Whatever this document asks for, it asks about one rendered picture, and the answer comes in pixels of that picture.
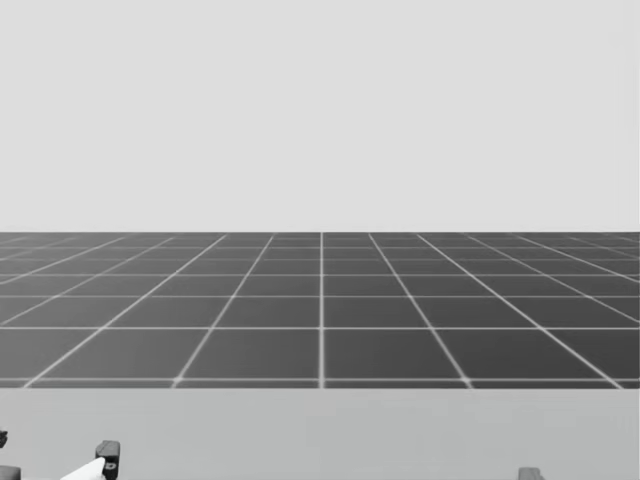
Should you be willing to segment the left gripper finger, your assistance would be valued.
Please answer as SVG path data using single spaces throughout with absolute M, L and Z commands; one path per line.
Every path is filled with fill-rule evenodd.
M 2 450 L 8 440 L 8 432 L 0 429 L 0 450 Z M 0 480 L 22 480 L 22 470 L 20 467 L 0 464 Z
M 64 475 L 60 480 L 118 480 L 121 444 L 104 440 L 95 449 L 94 459 Z

